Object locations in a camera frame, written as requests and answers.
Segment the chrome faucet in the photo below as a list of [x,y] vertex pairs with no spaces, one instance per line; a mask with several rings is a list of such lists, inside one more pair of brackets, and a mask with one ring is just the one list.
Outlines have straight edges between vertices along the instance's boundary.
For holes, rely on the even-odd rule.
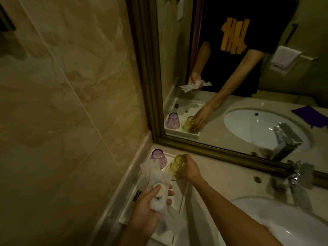
[[303,144],[302,139],[286,123],[279,123],[273,127],[278,145],[273,149],[269,158],[274,161],[282,161],[291,152]]
[[314,166],[299,160],[293,165],[293,168],[294,173],[284,180],[272,177],[270,179],[271,185],[278,192],[285,192],[290,187],[294,204],[310,213],[313,209],[305,188],[311,189],[313,186]]

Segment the purple cloth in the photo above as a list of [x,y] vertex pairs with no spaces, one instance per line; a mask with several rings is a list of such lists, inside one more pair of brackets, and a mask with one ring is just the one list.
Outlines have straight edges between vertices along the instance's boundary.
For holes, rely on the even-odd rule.
[[312,126],[321,128],[328,125],[328,117],[322,115],[311,106],[304,106],[292,110],[292,112]]

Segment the light switch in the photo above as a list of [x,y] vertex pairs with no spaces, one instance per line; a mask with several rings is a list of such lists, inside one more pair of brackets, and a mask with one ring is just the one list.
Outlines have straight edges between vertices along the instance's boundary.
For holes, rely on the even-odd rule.
[[178,21],[183,17],[183,0],[180,0],[178,3],[178,14],[177,14],[177,18]]

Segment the white sink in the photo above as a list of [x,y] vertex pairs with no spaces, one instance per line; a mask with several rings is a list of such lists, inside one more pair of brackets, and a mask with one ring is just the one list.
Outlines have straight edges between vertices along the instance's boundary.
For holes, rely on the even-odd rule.
[[303,141],[303,144],[295,152],[305,151],[311,147],[308,136],[298,125],[267,111],[234,110],[227,113],[223,120],[226,127],[234,135],[249,143],[271,150],[277,146],[276,136],[272,128],[279,123],[287,123]]
[[[284,246],[324,246],[328,243],[328,226],[291,205],[254,197],[232,203],[265,225]],[[226,245],[218,234],[220,245]]]

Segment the dark wooden mirror frame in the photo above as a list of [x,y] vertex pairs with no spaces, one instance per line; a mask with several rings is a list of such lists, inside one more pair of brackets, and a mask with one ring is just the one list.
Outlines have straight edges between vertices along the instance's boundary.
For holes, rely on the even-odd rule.
[[[133,34],[147,120],[153,134],[153,142],[256,169],[279,177],[287,177],[292,173],[293,168],[290,164],[274,162],[165,134],[156,0],[126,0],[126,4]],[[313,184],[328,188],[328,174],[315,171]]]

